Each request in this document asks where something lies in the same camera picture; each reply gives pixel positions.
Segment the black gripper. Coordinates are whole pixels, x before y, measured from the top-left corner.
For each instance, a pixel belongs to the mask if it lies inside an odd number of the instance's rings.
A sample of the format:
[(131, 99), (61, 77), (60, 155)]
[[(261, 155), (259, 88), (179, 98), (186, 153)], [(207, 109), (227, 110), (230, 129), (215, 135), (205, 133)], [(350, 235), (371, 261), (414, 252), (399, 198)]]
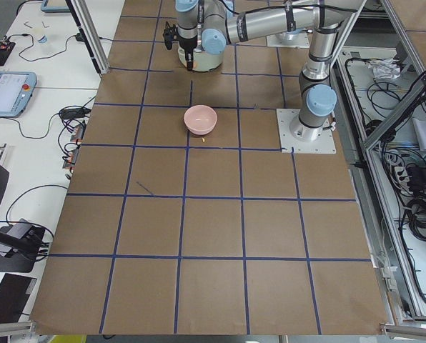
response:
[(178, 37), (179, 46), (185, 52), (185, 61), (187, 70), (192, 71), (194, 68), (194, 49), (196, 48), (196, 37), (185, 38), (183, 36)]

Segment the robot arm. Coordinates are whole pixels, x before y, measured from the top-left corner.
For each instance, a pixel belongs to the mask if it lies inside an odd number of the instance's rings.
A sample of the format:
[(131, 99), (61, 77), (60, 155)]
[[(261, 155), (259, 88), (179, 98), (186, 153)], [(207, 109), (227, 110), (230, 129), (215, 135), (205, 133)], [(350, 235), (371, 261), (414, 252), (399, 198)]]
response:
[(194, 54), (221, 54), (228, 44), (311, 28), (307, 61), (299, 75), (302, 108), (289, 130), (300, 141), (315, 141), (334, 111), (337, 95), (329, 86), (330, 70), (351, 32), (363, 1), (285, 1), (281, 5), (235, 12), (225, 1), (176, 1), (177, 22), (164, 27), (167, 49), (178, 42), (186, 68)]

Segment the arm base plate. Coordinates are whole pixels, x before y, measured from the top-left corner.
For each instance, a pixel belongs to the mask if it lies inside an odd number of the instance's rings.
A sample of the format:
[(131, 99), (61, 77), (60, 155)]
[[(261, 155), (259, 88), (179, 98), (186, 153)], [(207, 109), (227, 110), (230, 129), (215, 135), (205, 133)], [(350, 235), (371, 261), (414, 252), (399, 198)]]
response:
[(335, 154), (337, 152), (330, 123), (309, 128), (299, 121), (299, 109), (277, 109), (280, 150), (294, 154)]
[(297, 32), (291, 34), (288, 32), (282, 32), (279, 34), (273, 34), (266, 37), (267, 46), (270, 47), (283, 47), (293, 49), (308, 49), (309, 39), (306, 32)]

